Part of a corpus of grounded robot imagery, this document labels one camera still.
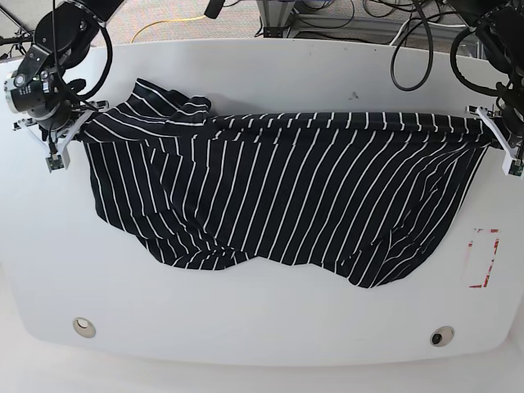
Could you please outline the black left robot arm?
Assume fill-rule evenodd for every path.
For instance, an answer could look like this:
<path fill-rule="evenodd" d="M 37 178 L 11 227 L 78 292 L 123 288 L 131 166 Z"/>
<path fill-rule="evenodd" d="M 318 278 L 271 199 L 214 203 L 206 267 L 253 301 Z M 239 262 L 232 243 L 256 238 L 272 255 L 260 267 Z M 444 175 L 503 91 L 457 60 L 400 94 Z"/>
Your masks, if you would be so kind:
<path fill-rule="evenodd" d="M 467 112 L 478 117 L 494 134 L 505 152 L 502 170 L 506 175 L 523 177 L 523 3 L 519 1 L 450 1 L 466 27 L 452 42 L 449 59 L 455 78 L 475 93 L 495 99 L 492 110 L 469 106 Z M 475 35 L 487 61 L 507 75 L 506 83 L 493 88 L 467 80 L 459 70 L 457 52 L 462 41 Z"/>

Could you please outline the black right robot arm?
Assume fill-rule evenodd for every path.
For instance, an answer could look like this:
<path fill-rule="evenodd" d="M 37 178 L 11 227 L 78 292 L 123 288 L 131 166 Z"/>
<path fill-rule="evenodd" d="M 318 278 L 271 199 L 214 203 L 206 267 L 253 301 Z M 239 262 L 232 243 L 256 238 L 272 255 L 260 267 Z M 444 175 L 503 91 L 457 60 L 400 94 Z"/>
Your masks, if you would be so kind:
<path fill-rule="evenodd" d="M 3 84 L 7 105 L 27 116 L 14 123 L 46 152 L 49 171 L 65 169 L 70 163 L 67 147 L 82 125 L 95 113 L 106 111 L 106 101 L 95 101 L 113 61 L 107 25 L 122 1 L 64 1 L 29 34 L 31 46 L 18 68 Z M 100 34 L 106 43 L 106 64 L 99 80 L 87 90 L 83 79 L 64 80 L 67 70 L 88 55 L 92 41 Z"/>

